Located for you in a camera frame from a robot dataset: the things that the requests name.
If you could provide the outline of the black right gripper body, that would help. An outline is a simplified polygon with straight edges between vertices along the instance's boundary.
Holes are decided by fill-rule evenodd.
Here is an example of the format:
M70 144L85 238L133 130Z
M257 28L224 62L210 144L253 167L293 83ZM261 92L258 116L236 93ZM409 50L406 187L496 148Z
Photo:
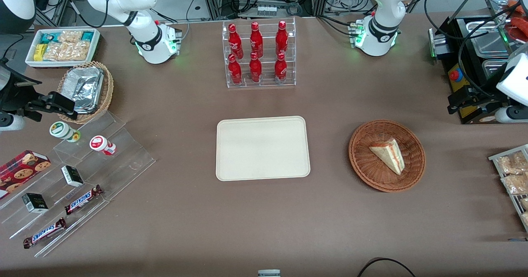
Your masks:
M11 78L1 80L1 110L9 113L24 108L32 100L40 96L34 89L42 84L39 80Z

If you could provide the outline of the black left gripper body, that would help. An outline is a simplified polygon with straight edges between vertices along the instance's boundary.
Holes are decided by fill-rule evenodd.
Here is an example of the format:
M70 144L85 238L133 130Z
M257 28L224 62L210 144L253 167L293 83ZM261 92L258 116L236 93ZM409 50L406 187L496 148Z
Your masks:
M509 104L507 97L500 97L499 100L494 100L489 96L484 95L481 91L473 87L475 96L469 96L465 102L465 107L475 107L481 110L497 110L502 107L506 107Z

